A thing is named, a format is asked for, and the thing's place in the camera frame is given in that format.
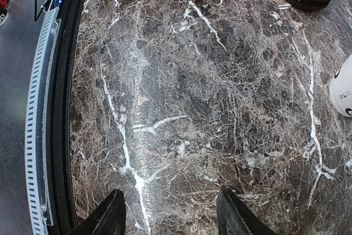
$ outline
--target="white container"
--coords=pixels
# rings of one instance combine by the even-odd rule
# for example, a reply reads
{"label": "white container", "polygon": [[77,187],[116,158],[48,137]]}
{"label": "white container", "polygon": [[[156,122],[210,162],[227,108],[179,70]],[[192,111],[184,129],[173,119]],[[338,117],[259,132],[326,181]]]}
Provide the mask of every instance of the white container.
{"label": "white container", "polygon": [[345,117],[352,117],[352,55],[331,80],[330,98],[338,112]]}

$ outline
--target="marble countertop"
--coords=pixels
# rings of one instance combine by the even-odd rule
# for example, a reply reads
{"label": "marble countertop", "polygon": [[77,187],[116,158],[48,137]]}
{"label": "marble countertop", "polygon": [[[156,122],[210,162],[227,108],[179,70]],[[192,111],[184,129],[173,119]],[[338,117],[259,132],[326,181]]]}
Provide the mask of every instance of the marble countertop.
{"label": "marble countertop", "polygon": [[352,234],[352,119],[329,81],[352,0],[86,0],[71,166],[80,220],[114,188],[127,234],[217,234],[233,189],[278,234]]}

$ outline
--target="white cup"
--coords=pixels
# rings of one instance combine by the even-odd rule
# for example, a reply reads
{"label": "white cup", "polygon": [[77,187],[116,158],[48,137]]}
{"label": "white cup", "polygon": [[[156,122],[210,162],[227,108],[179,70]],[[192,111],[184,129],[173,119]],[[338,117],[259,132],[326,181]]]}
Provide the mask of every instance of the white cup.
{"label": "white cup", "polygon": [[330,98],[338,112],[345,117],[352,117],[352,55],[331,80]]}

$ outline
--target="dark marble surface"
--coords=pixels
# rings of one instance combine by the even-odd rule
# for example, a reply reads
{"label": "dark marble surface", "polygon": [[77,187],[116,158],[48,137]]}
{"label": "dark marble surface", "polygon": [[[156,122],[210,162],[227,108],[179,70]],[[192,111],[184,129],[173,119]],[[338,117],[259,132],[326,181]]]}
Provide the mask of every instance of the dark marble surface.
{"label": "dark marble surface", "polygon": [[352,234],[352,119],[328,94],[352,0],[87,0],[71,102],[76,209],[127,234],[217,234],[220,186],[278,234]]}

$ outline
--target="gray floor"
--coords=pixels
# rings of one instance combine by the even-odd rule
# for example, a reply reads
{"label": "gray floor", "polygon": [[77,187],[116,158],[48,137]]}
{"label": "gray floor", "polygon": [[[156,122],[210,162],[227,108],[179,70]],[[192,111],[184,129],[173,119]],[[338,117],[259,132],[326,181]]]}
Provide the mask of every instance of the gray floor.
{"label": "gray floor", "polygon": [[24,171],[27,91],[42,18],[34,0],[11,0],[0,27],[0,234],[32,234]]}
{"label": "gray floor", "polygon": [[87,2],[71,103],[81,220],[119,188],[127,234],[217,234],[227,185],[278,234],[352,234],[352,120],[328,95],[352,0],[282,4]]}

